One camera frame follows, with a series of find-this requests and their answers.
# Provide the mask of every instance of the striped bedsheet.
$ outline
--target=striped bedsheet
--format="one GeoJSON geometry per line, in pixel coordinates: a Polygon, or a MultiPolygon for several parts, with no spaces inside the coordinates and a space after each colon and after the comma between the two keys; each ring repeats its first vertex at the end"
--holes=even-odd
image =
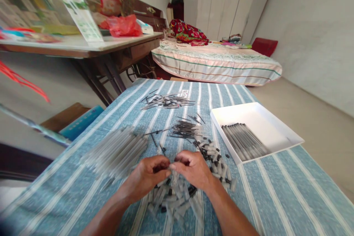
{"type": "Polygon", "coordinates": [[[282,73],[281,65],[272,58],[236,46],[191,46],[163,40],[151,53],[165,71],[195,81],[263,86],[282,73]]]}
{"type": "MultiPolygon", "coordinates": [[[[107,179],[96,178],[92,170],[79,164],[80,158],[112,130],[133,125],[136,133],[151,132],[170,127],[176,116],[199,113],[206,122],[205,131],[237,178],[236,191],[229,191],[231,198],[261,235],[353,235],[353,204],[301,146],[239,167],[225,156],[228,151],[211,121],[211,109],[254,101],[241,85],[136,80],[5,209],[0,215],[2,228],[9,235],[78,235],[122,184],[119,181],[101,190],[107,179]],[[144,103],[139,102],[155,89],[159,94],[188,90],[196,104],[141,111],[144,103]]],[[[195,150],[184,139],[168,137],[167,131],[155,135],[155,140],[166,147],[170,160],[183,149],[195,150]]],[[[142,157],[159,152],[149,141],[142,157]]],[[[177,222],[171,225],[166,213],[159,213],[155,221],[143,198],[128,208],[117,234],[221,235],[208,198],[201,191],[197,196],[202,200],[204,227],[192,209],[185,214],[184,229],[177,222]]]]}

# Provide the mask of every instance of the pile of pen parts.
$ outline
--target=pile of pen parts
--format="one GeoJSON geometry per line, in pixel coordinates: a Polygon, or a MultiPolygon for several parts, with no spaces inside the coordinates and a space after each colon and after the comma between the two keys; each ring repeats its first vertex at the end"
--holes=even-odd
{"type": "Polygon", "coordinates": [[[245,124],[221,126],[233,149],[242,161],[256,159],[268,154],[264,144],[245,124]]]}
{"type": "MultiPolygon", "coordinates": [[[[189,117],[201,124],[196,117],[189,117]]],[[[193,124],[191,120],[186,118],[178,118],[180,118],[178,124],[171,128],[174,135],[170,136],[184,138],[187,141],[194,138],[191,143],[202,153],[212,174],[220,180],[226,190],[230,189],[234,192],[236,179],[232,178],[231,171],[222,158],[220,150],[215,147],[215,143],[203,136],[201,125],[193,124]]],[[[177,221],[181,228],[184,229],[184,215],[191,208],[200,226],[204,226],[202,197],[195,196],[196,193],[197,188],[189,184],[181,175],[180,179],[175,181],[167,178],[156,185],[146,196],[147,209],[156,221],[158,215],[167,213],[171,226],[177,221]]]]}
{"type": "Polygon", "coordinates": [[[145,98],[140,102],[146,101],[146,106],[142,107],[141,110],[148,110],[154,107],[159,107],[162,109],[175,109],[182,106],[194,105],[194,101],[191,101],[183,96],[178,96],[179,92],[170,93],[166,95],[158,95],[150,92],[145,98]]]}
{"type": "MultiPolygon", "coordinates": [[[[178,123],[171,128],[170,136],[184,138],[199,150],[212,174],[220,180],[224,188],[235,191],[236,179],[231,176],[231,171],[221,156],[219,148],[215,146],[202,129],[202,118],[198,114],[189,116],[191,119],[178,117],[178,123]]],[[[109,177],[109,181],[102,189],[107,188],[128,176],[134,166],[139,162],[139,157],[148,146],[148,136],[151,135],[155,146],[166,151],[160,144],[157,144],[153,134],[165,130],[158,130],[146,135],[134,135],[133,128],[127,127],[108,134],[96,147],[90,150],[81,158],[81,163],[93,169],[103,178],[109,177]]],[[[146,195],[147,209],[156,219],[157,215],[167,214],[171,225],[175,221],[184,229],[184,215],[191,208],[198,223],[204,226],[202,197],[195,196],[197,188],[189,184],[182,175],[174,174],[178,180],[167,178],[146,195]]]]}
{"type": "Polygon", "coordinates": [[[133,127],[126,127],[109,133],[82,156],[80,162],[93,169],[98,176],[109,177],[107,187],[130,174],[147,146],[147,137],[134,135],[133,127]]]}

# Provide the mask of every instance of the white wardrobe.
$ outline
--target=white wardrobe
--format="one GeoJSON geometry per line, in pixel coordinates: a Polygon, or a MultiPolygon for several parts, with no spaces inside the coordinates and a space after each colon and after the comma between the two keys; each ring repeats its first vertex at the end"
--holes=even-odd
{"type": "Polygon", "coordinates": [[[240,33],[249,44],[267,0],[184,0],[184,20],[212,41],[240,33]]]}

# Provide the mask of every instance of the tiled floor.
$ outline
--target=tiled floor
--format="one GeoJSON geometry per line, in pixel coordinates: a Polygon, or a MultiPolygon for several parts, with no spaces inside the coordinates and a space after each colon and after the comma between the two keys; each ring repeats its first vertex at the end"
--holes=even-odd
{"type": "Polygon", "coordinates": [[[249,89],[305,139],[303,147],[354,202],[354,118],[284,78],[249,89]]]}

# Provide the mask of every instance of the white plastic tray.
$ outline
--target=white plastic tray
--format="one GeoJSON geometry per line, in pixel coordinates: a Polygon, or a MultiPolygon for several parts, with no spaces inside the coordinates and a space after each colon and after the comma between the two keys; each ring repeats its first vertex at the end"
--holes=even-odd
{"type": "Polygon", "coordinates": [[[259,103],[246,103],[211,110],[211,118],[237,165],[242,162],[224,134],[222,125],[246,124],[270,152],[267,156],[297,146],[305,140],[259,103]]]}

